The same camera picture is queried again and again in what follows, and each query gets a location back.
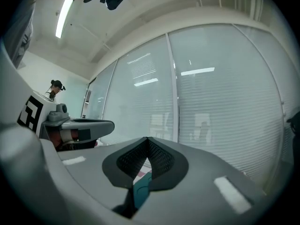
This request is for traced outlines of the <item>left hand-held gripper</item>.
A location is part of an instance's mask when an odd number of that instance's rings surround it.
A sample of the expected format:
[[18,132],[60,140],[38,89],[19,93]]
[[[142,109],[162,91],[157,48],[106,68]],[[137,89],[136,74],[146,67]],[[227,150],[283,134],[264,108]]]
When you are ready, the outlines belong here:
[[79,128],[66,128],[71,118],[65,104],[58,104],[34,91],[24,105],[17,123],[32,130],[39,138],[52,142],[56,150],[94,148],[97,141],[84,139]]

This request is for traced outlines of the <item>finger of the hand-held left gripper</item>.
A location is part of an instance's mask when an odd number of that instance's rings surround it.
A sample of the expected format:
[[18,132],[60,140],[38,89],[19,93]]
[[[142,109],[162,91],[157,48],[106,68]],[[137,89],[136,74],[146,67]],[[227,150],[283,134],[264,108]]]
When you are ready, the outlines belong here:
[[150,192],[135,213],[138,225],[250,225],[264,191],[220,157],[163,139],[188,161],[184,179],[173,189]]
[[148,139],[137,138],[120,144],[58,153],[76,184],[72,195],[99,219],[149,219],[146,204],[134,183],[148,154]]

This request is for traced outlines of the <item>dark green drawer box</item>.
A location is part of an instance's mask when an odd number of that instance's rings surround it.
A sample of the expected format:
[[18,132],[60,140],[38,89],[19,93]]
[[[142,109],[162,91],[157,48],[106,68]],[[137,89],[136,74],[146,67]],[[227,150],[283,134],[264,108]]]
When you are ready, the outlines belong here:
[[148,198],[150,193],[149,183],[151,180],[152,173],[148,172],[133,185],[134,206],[136,210],[140,209]]

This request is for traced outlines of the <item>table with checkered tablecloth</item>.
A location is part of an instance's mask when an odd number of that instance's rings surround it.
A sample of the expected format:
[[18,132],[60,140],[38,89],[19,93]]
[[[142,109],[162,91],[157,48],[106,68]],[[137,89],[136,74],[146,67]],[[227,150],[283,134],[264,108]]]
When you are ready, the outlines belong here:
[[143,166],[141,167],[140,171],[138,172],[137,176],[135,177],[135,182],[140,180],[144,175],[146,175],[147,173],[151,173],[152,172],[152,168],[150,163],[144,163]]

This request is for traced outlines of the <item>long ceiling light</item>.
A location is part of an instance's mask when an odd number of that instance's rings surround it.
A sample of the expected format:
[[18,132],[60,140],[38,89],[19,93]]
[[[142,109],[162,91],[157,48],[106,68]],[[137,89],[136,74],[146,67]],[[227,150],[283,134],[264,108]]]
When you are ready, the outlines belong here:
[[60,10],[58,22],[57,22],[57,27],[56,27],[56,33],[55,36],[57,38],[61,38],[64,24],[67,18],[67,15],[69,13],[69,10],[73,4],[74,0],[64,0],[62,8]]

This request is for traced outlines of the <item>black office chair with headrest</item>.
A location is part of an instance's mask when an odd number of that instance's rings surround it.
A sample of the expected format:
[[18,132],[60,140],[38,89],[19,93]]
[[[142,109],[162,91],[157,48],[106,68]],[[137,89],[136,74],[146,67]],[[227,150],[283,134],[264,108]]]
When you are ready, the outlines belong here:
[[287,123],[290,125],[292,132],[296,136],[300,136],[300,111],[297,112],[293,117],[289,118]]

